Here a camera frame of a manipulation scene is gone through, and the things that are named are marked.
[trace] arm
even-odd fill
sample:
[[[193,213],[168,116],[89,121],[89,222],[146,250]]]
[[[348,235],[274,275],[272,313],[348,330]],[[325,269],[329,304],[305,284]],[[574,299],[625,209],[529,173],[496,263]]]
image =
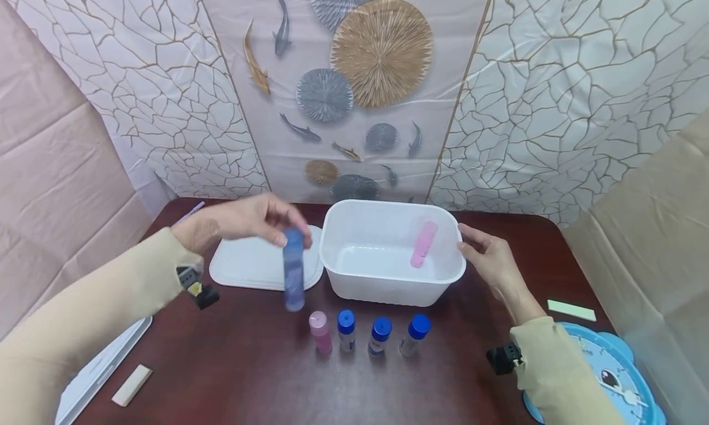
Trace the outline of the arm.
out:
[[[479,245],[475,249],[461,242],[463,256],[510,313],[515,325],[510,334],[524,356],[516,369],[517,387],[527,392],[545,423],[624,424],[579,347],[527,289],[507,242],[467,225],[460,230]]]
[[[0,344],[0,423],[53,424],[75,374],[180,293],[177,266],[201,261],[165,228],[42,305]]]
[[[280,230],[290,224],[309,247],[306,221],[272,195],[209,207],[61,291],[0,343],[0,424],[53,424],[75,374],[182,291],[178,266],[201,266],[199,254],[220,238],[261,236],[284,244]]]

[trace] crackle pattern wall panel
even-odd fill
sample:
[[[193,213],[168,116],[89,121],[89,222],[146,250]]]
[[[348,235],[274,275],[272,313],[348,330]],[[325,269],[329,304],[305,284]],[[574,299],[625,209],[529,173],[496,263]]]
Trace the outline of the crackle pattern wall panel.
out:
[[[493,0],[429,202],[574,221],[709,105],[709,0]]]
[[[267,189],[201,0],[8,0],[101,113],[182,196]]]

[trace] clock face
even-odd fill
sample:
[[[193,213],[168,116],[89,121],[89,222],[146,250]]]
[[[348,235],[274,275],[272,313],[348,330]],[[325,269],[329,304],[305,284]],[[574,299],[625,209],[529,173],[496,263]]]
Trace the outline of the clock face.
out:
[[[647,424],[645,417],[651,400],[644,399],[636,386],[630,371],[608,350],[584,337],[574,336],[587,361],[593,368],[598,383],[605,389],[613,405],[621,412],[628,424]]]

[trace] gold round pattern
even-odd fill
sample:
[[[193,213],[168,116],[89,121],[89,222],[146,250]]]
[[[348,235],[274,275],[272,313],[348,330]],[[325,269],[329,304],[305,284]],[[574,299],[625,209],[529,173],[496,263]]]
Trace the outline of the gold round pattern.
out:
[[[402,0],[373,0],[351,11],[332,38],[330,62],[360,108],[392,105],[419,86],[433,53],[421,11]]]
[[[306,164],[306,177],[318,185],[330,185],[339,175],[340,170],[331,162],[314,160]]]

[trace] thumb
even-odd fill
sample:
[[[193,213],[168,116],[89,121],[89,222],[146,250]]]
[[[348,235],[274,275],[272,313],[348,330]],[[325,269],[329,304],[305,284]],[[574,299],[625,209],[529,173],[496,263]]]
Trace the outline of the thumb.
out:
[[[270,226],[265,223],[259,224],[256,227],[256,230],[254,230],[254,232],[258,237],[266,239],[268,242],[271,242],[276,247],[283,248],[286,246],[286,235],[283,234],[281,230],[276,229],[273,226]]]
[[[458,242],[458,249],[463,254],[463,256],[465,256],[465,258],[468,259],[468,261],[470,261],[475,266],[477,266],[483,258],[482,254],[478,253],[475,248],[473,248],[470,244],[466,244],[465,242]]]

